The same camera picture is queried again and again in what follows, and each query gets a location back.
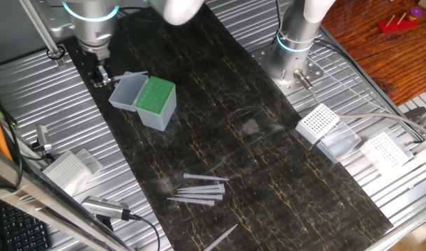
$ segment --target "metal bracket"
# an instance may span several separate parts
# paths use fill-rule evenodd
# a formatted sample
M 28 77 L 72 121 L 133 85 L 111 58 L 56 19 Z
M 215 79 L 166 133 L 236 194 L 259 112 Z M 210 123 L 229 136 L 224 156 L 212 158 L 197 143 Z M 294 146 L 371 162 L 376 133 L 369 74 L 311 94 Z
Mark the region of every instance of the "metal bracket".
M 268 52 L 273 50 L 275 46 L 276 44 L 265 46 L 259 50 L 252 52 L 251 55 L 253 59 L 255 59 L 259 65 L 263 65 L 268 55 Z M 317 80 L 323 77 L 324 72 L 316 64 L 307 60 L 307 69 L 304 69 L 303 74 L 305 78 L 313 84 L 314 82 L 316 82 Z M 280 90 L 285 95 L 288 95 L 298 89 L 303 88 L 303 85 L 299 81 L 296 81 L 296 83 L 294 84 L 290 84 L 280 79 L 272 78 L 272 80 L 275 82 L 275 84 L 280 88 Z

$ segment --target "black cable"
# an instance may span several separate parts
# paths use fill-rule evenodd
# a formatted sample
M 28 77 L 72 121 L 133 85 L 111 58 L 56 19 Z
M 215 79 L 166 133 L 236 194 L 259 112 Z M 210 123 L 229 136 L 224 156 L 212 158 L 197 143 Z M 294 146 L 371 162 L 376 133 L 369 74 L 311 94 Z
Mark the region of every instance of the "black cable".
M 45 155 L 42 155 L 42 157 L 40 157 L 40 158 L 32 158 L 32 157 L 25 156 L 25 155 L 23 155 L 22 157 L 26 158 L 27 160 L 35 160 L 35 161 L 40 161 L 40 160 L 45 159 Z
M 0 185 L 0 189 L 5 189 L 9 192 L 16 192 L 16 188 L 11 185 Z
M 120 7 L 120 10 L 144 10 L 148 7 Z
M 158 243 L 157 251 L 159 251 L 160 250 L 160 235 L 158 234 L 158 231 L 155 228 L 154 224 L 150 223 L 148 220 L 145 220 L 143 217 L 138 216 L 138 215 L 130 214 L 129 217 L 132 220 L 141 220 L 142 222 L 146 222 L 149 226 L 151 226 L 154 229 L 155 234 L 157 234 L 157 243 Z
M 276 29 L 275 36 L 273 37 L 273 40 L 270 42 L 270 44 L 273 44 L 273 42 L 275 42 L 276 36 L 279 34 L 279 32 L 281 32 L 280 3 L 278 2 L 278 0 L 275 0 L 275 4 L 276 4 L 276 14 L 277 14 L 277 29 Z

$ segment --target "metal rod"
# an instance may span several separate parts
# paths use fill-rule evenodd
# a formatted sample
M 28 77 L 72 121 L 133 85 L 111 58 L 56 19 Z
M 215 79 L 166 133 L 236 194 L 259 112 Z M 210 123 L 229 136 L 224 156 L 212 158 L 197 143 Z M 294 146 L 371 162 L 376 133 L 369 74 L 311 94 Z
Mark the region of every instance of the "metal rod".
M 20 4 L 22 4 L 22 7 L 24 7 L 26 14 L 30 17 L 30 20 L 36 27 L 36 30 L 38 30 L 40 37 L 43 38 L 47 48 L 50 50 L 50 52 L 58 54 L 58 47 L 54 43 L 51 35 L 48 33 L 47 28 L 45 27 L 43 21 L 40 19 L 30 0 L 19 0 L 19 2 Z
M 0 153 L 0 184 L 16 184 L 18 168 L 16 164 L 7 160 Z M 39 174 L 44 181 L 48 180 L 36 168 L 29 169 L 29 171 L 35 175 Z M 44 185 L 44 181 L 39 181 L 28 172 L 23 172 L 20 190 L 15 193 L 0 190 L 0 199 L 56 227 L 95 250 L 130 251 L 130 248 L 110 229 L 82 207 L 81 211 L 77 211 L 66 203 L 64 198 L 61 198 L 61 196 L 66 196 L 64 192 L 62 195 L 58 195 Z M 59 190 L 57 186 L 54 187 L 54 184 L 51 185 L 54 189 Z
M 386 24 L 386 27 L 388 27 L 388 25 L 394 20 L 394 17 L 395 17 L 395 15 L 393 15 L 392 17 L 391 17 L 391 19 L 389 20 L 389 22 Z
M 401 238 L 426 223 L 426 207 L 398 227 L 387 233 L 383 238 L 372 244 L 366 251 L 384 251 L 396 244 Z

